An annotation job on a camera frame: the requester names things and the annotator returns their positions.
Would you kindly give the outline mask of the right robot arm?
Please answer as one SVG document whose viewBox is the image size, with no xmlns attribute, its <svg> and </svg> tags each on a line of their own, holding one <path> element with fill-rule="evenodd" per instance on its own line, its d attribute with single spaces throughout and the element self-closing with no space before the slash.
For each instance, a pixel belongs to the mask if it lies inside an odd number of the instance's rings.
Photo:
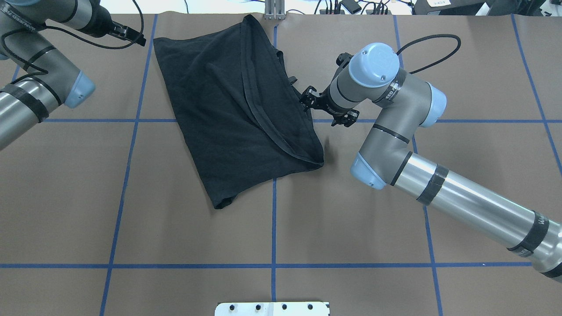
<svg viewBox="0 0 562 316">
<path fill-rule="evenodd" d="M 399 56 L 384 43 L 368 44 L 354 55 L 342 53 L 337 65 L 329 86 L 323 92 L 307 87 L 300 102 L 305 110 L 333 116 L 333 125 L 347 127 L 357 121 L 355 107 L 361 102 L 381 108 L 351 165 L 357 180 L 377 190 L 399 188 L 561 281 L 560 224 L 409 150 L 417 128 L 430 127 L 443 115 L 443 92 L 403 69 Z"/>
</svg>

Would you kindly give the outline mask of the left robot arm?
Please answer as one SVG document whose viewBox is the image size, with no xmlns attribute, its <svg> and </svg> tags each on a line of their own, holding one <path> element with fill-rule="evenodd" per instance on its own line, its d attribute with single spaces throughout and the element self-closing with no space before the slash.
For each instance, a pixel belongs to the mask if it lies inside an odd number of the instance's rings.
<svg viewBox="0 0 562 316">
<path fill-rule="evenodd" d="M 139 31 L 113 20 L 98 0 L 3 0 L 1 2 L 1 59 L 12 60 L 25 72 L 1 88 L 0 146 L 6 148 L 30 128 L 44 122 L 60 105 L 76 108 L 95 84 L 41 32 L 47 22 L 101 38 L 109 35 L 145 46 Z"/>
</svg>

